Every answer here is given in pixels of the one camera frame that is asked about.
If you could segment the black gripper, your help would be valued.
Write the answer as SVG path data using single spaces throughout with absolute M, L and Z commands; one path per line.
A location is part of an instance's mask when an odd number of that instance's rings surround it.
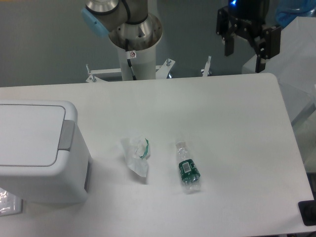
M 249 42 L 258 51 L 255 72 L 265 69 L 266 60 L 280 53 L 281 26 L 266 25 L 268 0 L 229 0 L 217 12 L 216 33 L 224 42 L 224 55 L 234 52 L 234 36 Z

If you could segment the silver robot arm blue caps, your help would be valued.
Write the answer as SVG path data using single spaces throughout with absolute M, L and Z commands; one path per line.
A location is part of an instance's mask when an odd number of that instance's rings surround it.
M 217 11 L 216 34 L 224 41 L 225 56 L 233 54 L 235 36 L 246 40 L 256 53 L 257 73 L 280 53 L 281 27 L 267 26 L 269 7 L 268 0 L 229 0 Z M 162 35 L 146 0 L 88 0 L 81 15 L 91 31 L 110 37 L 124 51 L 148 49 Z

